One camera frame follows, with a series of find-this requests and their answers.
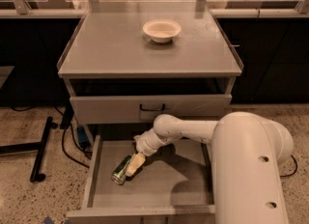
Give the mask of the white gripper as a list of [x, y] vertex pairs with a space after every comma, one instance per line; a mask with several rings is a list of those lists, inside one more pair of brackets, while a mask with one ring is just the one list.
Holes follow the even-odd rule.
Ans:
[[168, 144], [166, 139], [159, 137], [153, 129], [134, 137], [137, 154], [134, 154], [126, 168], [126, 175], [132, 177], [146, 161], [145, 156], [155, 154], [161, 147]]

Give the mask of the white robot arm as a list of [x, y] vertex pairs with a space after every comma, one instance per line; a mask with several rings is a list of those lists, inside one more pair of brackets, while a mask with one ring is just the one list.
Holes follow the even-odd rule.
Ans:
[[261, 116], [230, 113], [218, 121], [189, 121], [162, 114], [135, 137], [131, 177], [148, 156], [182, 138], [211, 146], [215, 224], [289, 224], [278, 165], [294, 140], [281, 124]]

